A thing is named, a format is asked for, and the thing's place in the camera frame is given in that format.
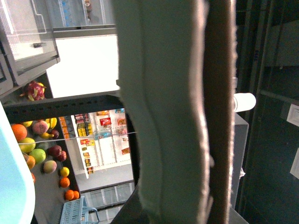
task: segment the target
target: plastic basket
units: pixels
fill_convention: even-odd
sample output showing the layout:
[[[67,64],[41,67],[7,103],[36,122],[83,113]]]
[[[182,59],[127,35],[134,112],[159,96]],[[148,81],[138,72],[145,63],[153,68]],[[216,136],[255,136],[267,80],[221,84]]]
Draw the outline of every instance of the plastic basket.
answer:
[[[90,211],[95,211],[98,221],[89,222],[88,215]],[[87,206],[84,196],[80,199],[64,203],[60,224],[97,224],[100,222],[98,211],[95,208]]]

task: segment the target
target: banana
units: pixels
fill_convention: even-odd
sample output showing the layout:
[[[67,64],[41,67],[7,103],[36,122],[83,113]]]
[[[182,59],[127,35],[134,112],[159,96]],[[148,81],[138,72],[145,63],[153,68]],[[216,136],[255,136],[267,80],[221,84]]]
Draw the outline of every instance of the banana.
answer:
[[[53,134],[49,134],[49,133],[43,133],[43,134],[40,134],[39,136],[43,139],[50,139],[50,138],[54,137]]]
[[[48,118],[45,121],[50,124],[50,129],[53,129],[57,124],[57,118]]]

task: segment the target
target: display cooler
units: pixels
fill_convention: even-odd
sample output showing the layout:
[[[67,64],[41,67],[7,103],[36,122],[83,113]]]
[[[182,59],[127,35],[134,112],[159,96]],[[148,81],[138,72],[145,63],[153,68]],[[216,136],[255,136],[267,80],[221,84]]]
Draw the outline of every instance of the display cooler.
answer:
[[[47,1],[53,28],[114,24],[110,0]]]

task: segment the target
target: glass door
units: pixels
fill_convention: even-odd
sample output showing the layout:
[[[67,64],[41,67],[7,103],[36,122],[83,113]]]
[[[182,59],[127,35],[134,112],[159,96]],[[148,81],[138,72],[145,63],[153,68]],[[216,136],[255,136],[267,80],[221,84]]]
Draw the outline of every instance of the glass door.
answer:
[[[0,0],[1,43],[15,81],[26,71],[57,57],[48,10],[43,0]]]
[[[53,28],[113,25],[111,0],[47,1]]]

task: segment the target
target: paper sign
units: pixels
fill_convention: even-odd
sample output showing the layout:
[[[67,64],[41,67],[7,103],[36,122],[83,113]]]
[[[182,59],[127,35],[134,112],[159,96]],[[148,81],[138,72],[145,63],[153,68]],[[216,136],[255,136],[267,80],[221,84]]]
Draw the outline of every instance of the paper sign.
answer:
[[[290,173],[299,179],[299,148],[297,149]]]

